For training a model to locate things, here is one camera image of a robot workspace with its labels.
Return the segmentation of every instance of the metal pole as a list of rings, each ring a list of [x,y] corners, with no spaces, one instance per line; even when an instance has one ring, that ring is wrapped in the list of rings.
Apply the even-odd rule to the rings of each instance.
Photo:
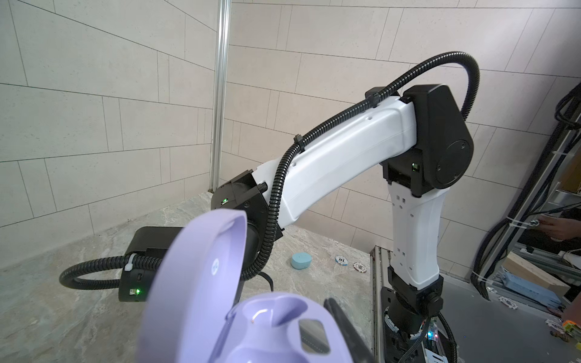
[[[226,100],[226,72],[228,68],[228,36],[230,34],[230,8],[232,0],[220,0],[218,31],[216,34],[216,66],[214,68],[214,130],[210,163],[210,189],[215,192],[220,185],[222,157],[222,128]]]

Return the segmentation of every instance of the cardboard box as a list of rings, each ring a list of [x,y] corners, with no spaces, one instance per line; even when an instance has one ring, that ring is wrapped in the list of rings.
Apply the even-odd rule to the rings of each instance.
[[[557,296],[569,291],[569,285],[513,252],[508,254],[503,266],[511,274],[551,290]]]

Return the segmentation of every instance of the white zip tie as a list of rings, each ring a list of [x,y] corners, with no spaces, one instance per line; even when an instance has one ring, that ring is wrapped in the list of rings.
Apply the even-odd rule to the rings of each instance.
[[[523,222],[523,221],[518,221],[518,220],[514,220],[511,217],[506,217],[506,219],[511,220],[512,222],[509,224],[509,226],[511,227],[517,227],[517,228],[522,228],[522,229],[528,229],[528,227],[536,227],[535,225],[532,225],[528,222]]]
[[[573,153],[562,153],[559,151],[553,151],[552,153],[555,155],[575,156],[575,154],[573,154]]]
[[[133,257],[135,257],[135,255],[137,255],[137,253],[132,253],[131,256],[129,256],[129,262],[125,265],[123,270],[131,271],[133,269]]]

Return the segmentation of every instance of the poker chip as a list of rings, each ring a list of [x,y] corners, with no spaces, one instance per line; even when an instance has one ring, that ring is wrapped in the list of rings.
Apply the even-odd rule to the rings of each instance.
[[[506,298],[504,296],[499,296],[498,297],[498,300],[501,303],[503,303],[504,305],[508,306],[510,309],[513,309],[513,310],[518,309],[517,304],[514,301],[512,301],[511,299],[508,299],[508,298]]]
[[[335,256],[335,262],[341,266],[347,266],[349,264],[349,261],[347,261],[343,256]]]
[[[362,274],[364,274],[364,273],[366,273],[366,272],[367,272],[367,267],[365,267],[365,265],[364,265],[364,264],[362,264],[362,263],[360,263],[360,262],[356,262],[356,263],[354,263],[354,264],[353,264],[353,268],[354,268],[356,271],[359,271],[359,272],[360,272],[360,273],[362,273]]]

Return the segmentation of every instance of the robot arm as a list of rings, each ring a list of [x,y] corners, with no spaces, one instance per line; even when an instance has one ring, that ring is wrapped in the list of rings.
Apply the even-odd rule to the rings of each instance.
[[[416,333],[442,308],[443,279],[436,259],[440,212],[449,187],[472,158],[473,143],[450,90],[417,85],[390,96],[327,131],[290,163],[282,190],[277,239],[322,197],[382,164],[393,208],[394,252],[389,280],[399,298],[393,323]],[[243,269],[260,250],[270,192],[280,159],[268,161],[221,186],[212,208],[244,209],[249,227]]]

